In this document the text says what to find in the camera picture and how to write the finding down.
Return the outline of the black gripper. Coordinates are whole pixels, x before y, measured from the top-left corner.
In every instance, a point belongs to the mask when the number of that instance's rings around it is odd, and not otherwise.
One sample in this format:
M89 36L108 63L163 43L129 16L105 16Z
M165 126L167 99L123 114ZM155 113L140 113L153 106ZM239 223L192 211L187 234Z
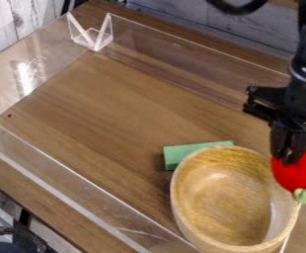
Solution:
M306 152L306 82L291 79L284 87L249 86L243 111L267 121L269 153L295 163Z

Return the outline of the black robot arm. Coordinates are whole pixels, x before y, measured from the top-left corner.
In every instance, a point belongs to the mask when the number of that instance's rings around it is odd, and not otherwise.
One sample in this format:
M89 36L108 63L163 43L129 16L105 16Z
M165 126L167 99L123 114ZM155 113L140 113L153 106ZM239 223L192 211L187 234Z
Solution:
M298 3L299 42L284 87L249 86L243 110L269 125L269 153L284 165L306 152L306 0Z

